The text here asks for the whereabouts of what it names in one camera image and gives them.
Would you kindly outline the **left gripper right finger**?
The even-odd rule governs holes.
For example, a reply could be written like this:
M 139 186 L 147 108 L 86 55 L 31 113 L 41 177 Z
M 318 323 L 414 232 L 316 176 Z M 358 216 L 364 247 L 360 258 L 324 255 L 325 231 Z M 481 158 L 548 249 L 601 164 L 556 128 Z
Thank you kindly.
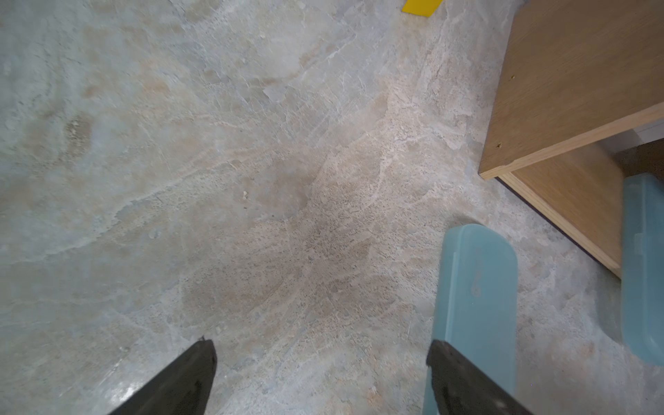
M 433 414 L 531 414 L 448 342 L 432 341 L 426 365 Z

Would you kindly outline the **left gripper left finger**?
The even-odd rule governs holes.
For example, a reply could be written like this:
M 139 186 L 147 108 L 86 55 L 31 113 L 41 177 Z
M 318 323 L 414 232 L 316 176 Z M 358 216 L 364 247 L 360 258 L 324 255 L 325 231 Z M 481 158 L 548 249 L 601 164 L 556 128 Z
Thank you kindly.
M 112 411 L 111 415 L 204 415 L 216 368 L 214 342 L 201 339 Z

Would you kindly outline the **teal pencil case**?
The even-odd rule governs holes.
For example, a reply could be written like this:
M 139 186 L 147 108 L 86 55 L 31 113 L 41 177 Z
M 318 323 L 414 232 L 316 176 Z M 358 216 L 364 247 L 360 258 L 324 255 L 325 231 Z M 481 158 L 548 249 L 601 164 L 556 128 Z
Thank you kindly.
M 513 398 L 517 285 L 517 257 L 501 235 L 477 224 L 444 235 L 432 341 L 451 344 Z M 428 368 L 424 414 L 433 414 L 430 380 Z
M 624 181 L 622 337 L 648 364 L 663 364 L 663 183 L 644 173 Z

